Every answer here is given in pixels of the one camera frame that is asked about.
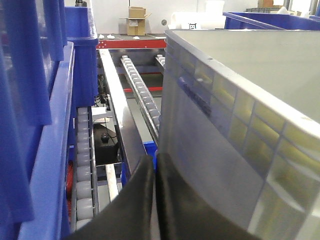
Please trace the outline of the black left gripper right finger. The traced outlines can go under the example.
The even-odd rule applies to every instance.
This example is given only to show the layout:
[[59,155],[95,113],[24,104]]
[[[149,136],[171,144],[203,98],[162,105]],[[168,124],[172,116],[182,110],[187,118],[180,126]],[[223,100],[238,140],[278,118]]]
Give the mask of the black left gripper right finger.
[[167,153],[157,154],[155,192],[163,240],[256,240],[214,208],[185,181]]

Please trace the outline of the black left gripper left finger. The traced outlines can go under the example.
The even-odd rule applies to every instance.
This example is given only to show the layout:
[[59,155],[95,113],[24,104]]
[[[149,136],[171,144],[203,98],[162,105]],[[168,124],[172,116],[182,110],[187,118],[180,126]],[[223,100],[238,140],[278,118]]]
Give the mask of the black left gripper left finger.
[[67,240],[150,240],[153,158],[144,155],[119,194]]

